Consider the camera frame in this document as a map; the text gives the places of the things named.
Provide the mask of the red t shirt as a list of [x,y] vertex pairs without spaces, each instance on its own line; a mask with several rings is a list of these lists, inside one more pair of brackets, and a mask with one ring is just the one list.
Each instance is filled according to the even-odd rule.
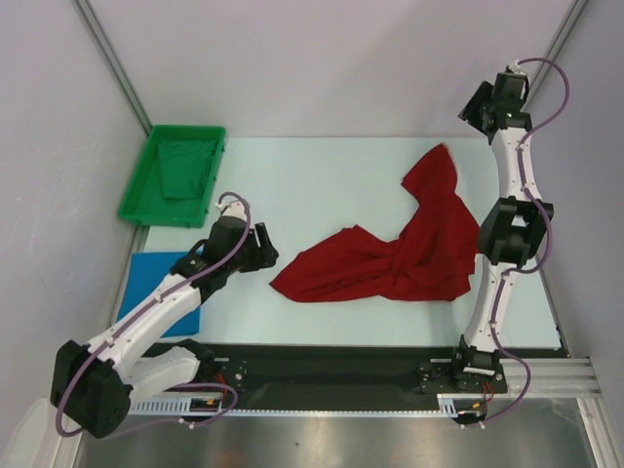
[[303,303],[381,296],[453,301],[471,289],[479,225],[456,193],[448,147],[426,152],[402,180],[418,204],[399,237],[382,241],[359,225],[343,228],[299,253],[271,282]]

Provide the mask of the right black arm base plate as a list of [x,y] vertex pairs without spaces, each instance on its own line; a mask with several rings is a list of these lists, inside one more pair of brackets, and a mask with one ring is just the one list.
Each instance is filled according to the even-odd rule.
[[451,360],[431,360],[420,362],[416,375],[423,394],[478,394],[489,390],[505,394],[508,391],[502,367],[495,375],[483,375],[461,371]]

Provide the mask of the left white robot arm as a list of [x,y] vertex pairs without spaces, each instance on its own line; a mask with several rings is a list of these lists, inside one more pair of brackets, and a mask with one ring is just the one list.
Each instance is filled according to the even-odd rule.
[[56,355],[51,404],[63,437],[87,431],[102,439],[132,406],[170,389],[225,391],[215,380],[215,355],[193,339],[147,358],[145,352],[175,323],[223,289],[237,273],[273,267],[279,257],[264,223],[224,214],[131,312],[86,344],[69,340]]

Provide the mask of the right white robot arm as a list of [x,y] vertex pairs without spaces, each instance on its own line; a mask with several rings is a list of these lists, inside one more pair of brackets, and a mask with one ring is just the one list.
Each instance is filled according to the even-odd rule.
[[542,200],[531,161],[528,91],[528,77],[508,67],[494,82],[483,82],[459,114],[487,137],[499,179],[499,198],[478,236],[483,269],[475,310],[449,367],[451,383],[465,392],[502,377],[501,332],[511,293],[520,275],[536,272],[527,263],[552,236],[554,207]]

